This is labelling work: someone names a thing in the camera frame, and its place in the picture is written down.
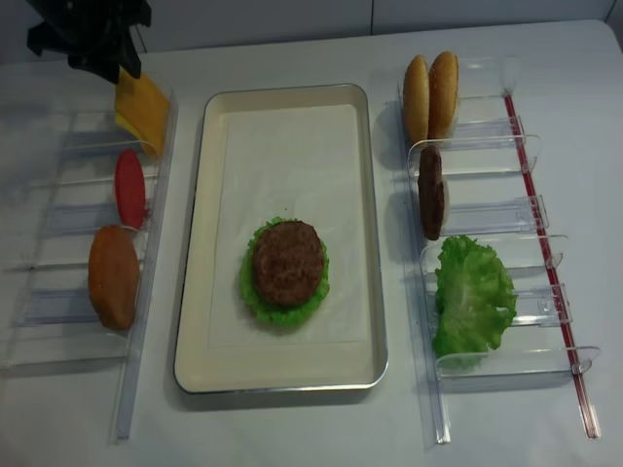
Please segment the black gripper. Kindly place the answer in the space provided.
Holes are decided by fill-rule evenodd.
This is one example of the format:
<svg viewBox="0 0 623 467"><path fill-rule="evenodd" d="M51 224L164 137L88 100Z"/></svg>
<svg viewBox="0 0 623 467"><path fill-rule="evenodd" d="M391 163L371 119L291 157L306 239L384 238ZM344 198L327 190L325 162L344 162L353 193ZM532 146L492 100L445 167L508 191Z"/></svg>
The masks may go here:
<svg viewBox="0 0 623 467"><path fill-rule="evenodd" d="M146 0L42 0L29 5L43 19L27 33L27 47L36 55L51 51L65 54L72 67L115 65L132 78L141 76L130 29L151 25L152 9Z"/></svg>

